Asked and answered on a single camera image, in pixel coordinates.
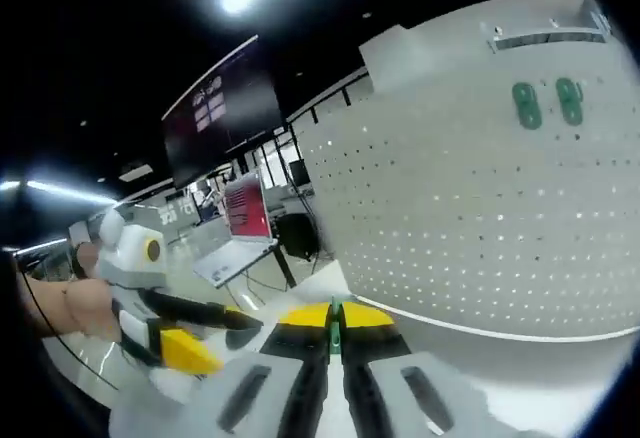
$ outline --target black stand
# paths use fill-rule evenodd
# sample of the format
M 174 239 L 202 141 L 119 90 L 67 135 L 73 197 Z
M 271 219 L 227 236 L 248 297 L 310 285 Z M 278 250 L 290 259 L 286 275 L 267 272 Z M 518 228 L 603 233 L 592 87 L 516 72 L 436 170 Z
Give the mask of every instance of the black stand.
M 280 249 L 280 244 L 278 244 L 273 249 L 273 255 L 276 257 L 276 261 L 278 265 L 280 265 L 280 269 L 282 270 L 282 274 L 284 275 L 284 279 L 287 281 L 287 285 L 289 288 L 294 288 L 296 284 L 296 280 L 293 278 L 291 274 L 291 270 L 289 269 L 289 264 L 287 263 L 286 258 L 282 254 L 282 250 Z

